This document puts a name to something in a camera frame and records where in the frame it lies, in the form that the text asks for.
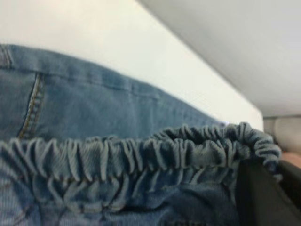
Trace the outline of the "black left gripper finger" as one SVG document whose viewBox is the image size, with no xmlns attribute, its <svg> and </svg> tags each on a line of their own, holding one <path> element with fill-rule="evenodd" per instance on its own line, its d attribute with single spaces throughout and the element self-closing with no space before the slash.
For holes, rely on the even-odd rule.
<svg viewBox="0 0 301 226">
<path fill-rule="evenodd" d="M 299 226 L 301 170 L 280 161 L 276 175 L 260 161 L 245 160 L 238 168 L 237 210 L 242 226 Z"/>
</svg>

